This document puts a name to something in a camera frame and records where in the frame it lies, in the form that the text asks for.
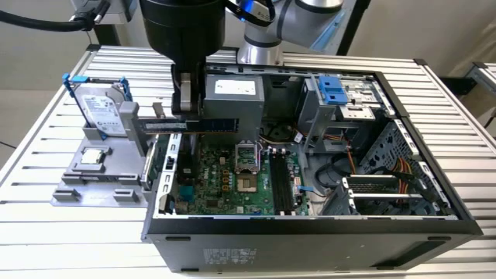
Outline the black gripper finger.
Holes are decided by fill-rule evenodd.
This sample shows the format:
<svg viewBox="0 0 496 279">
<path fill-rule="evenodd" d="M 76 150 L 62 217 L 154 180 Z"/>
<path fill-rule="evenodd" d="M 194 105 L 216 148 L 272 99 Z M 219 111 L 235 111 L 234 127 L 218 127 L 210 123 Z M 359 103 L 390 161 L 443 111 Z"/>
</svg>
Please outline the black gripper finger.
<svg viewBox="0 0 496 279">
<path fill-rule="evenodd" d="M 202 60 L 191 69 L 182 69 L 176 64 L 171 66 L 174 81 L 174 96 L 171 111 L 180 120 L 198 119 L 206 95 L 206 64 Z"/>
</svg>

